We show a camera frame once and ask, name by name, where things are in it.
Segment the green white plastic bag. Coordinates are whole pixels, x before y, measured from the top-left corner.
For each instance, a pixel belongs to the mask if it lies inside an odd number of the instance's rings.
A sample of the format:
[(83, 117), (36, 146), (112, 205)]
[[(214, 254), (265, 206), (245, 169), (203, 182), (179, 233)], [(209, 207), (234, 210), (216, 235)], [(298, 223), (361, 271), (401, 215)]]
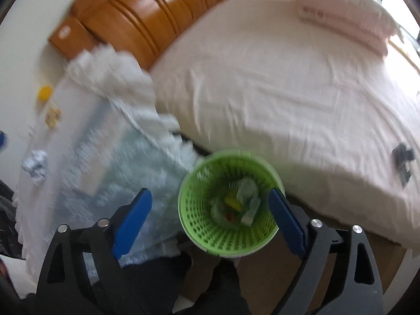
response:
[(257, 211), (261, 204), (259, 198), (259, 190), (256, 182), (245, 177), (237, 183), (237, 201), (241, 203), (242, 209), (241, 223), (245, 226), (250, 227), (253, 224), (254, 218), (256, 217)]

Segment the green yellow snack wrapper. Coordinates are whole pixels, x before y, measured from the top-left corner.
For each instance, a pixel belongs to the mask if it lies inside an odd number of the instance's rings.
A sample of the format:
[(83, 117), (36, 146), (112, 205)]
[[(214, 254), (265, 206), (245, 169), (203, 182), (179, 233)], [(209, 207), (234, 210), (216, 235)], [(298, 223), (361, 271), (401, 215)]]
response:
[(211, 199), (211, 217), (217, 223), (237, 223), (242, 213), (243, 205), (233, 196), (215, 196)]

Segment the green plastic trash basket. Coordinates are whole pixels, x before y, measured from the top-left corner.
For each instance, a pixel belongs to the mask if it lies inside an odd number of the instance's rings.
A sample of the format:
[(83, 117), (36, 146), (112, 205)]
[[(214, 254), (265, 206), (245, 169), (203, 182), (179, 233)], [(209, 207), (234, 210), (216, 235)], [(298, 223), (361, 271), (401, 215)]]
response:
[(184, 179), (178, 213), (189, 239), (204, 252), (241, 258), (266, 246), (278, 232), (268, 194), (284, 189), (276, 170), (247, 151), (207, 156)]

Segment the crumpled grey paper ball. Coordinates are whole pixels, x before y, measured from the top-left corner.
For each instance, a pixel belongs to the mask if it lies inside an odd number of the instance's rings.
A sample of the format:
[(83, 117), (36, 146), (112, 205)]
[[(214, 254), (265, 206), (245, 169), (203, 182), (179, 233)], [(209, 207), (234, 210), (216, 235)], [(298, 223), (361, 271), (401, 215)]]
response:
[(48, 154), (40, 149), (33, 150), (31, 155), (22, 161), (21, 168), (31, 177), (33, 183), (39, 186), (46, 180)]

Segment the small yellow snack piece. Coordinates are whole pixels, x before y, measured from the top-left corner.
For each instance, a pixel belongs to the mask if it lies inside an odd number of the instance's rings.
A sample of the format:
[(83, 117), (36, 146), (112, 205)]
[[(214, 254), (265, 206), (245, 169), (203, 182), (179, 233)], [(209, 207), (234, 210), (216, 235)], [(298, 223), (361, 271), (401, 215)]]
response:
[(56, 107), (51, 107), (46, 112), (45, 123), (49, 128), (55, 128), (61, 121), (61, 110)]

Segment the yellow round cap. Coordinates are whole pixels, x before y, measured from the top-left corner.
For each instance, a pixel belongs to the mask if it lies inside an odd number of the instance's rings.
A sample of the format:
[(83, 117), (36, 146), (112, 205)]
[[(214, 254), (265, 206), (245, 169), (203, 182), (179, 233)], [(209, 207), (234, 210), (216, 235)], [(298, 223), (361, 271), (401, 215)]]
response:
[(42, 86), (37, 93), (37, 100), (41, 103), (47, 102), (53, 94), (53, 88), (49, 85)]

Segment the grey clip on bed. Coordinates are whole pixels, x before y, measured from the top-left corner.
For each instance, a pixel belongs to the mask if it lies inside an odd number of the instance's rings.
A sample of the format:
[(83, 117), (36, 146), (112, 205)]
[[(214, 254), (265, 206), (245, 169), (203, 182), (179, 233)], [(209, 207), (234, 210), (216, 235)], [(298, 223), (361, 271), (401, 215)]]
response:
[(402, 142), (392, 150), (392, 157), (395, 169), (399, 174), (401, 184), (405, 187), (412, 176), (411, 162), (416, 159), (415, 151)]

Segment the pink bed sheet mattress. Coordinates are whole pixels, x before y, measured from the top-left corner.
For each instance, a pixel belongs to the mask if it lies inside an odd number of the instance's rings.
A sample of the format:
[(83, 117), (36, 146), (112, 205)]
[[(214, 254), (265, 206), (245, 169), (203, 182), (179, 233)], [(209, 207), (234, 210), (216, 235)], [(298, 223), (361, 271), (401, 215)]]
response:
[(225, 0), (150, 71), (157, 108), (210, 152), (250, 151), (315, 212), (419, 249), (419, 73), (303, 21), (293, 0)]

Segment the wooden bed headboard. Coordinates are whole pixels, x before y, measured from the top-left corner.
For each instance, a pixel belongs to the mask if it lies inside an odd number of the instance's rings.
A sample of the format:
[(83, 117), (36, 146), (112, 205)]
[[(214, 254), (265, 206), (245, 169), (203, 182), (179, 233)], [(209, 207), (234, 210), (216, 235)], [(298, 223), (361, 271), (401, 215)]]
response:
[(75, 0), (48, 43), (65, 59), (109, 43), (150, 69), (165, 49), (224, 0)]

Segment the folded pink blanket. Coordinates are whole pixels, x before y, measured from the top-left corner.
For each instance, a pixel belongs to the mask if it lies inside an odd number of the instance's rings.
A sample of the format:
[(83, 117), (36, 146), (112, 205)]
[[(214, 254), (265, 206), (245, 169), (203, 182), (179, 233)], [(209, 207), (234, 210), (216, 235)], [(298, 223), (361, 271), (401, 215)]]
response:
[(344, 34), (375, 53), (388, 55), (392, 36), (402, 38), (399, 25), (379, 0), (295, 0), (298, 14)]

